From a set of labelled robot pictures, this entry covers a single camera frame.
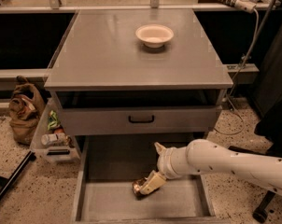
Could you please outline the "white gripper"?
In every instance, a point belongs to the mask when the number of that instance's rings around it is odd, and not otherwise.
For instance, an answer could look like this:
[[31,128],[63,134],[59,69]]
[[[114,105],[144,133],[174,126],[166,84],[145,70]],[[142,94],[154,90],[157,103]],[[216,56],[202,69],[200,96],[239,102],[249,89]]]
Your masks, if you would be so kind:
[[152,171],[148,177],[143,179],[139,190],[142,195],[149,195],[163,186],[166,183],[166,178],[176,179],[190,174],[186,147],[166,148],[159,142],[155,142],[154,146],[159,154],[157,161],[159,172]]

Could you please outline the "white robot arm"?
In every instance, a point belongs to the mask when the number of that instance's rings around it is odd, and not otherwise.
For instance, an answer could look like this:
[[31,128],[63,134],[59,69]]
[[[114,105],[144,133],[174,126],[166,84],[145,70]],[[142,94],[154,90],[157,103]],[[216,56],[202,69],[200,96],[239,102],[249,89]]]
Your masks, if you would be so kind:
[[225,173],[282,196],[282,158],[232,151],[204,139],[191,141],[186,147],[164,147],[154,144],[159,154],[158,171],[152,171],[145,182],[134,188],[149,195],[167,179],[184,175]]

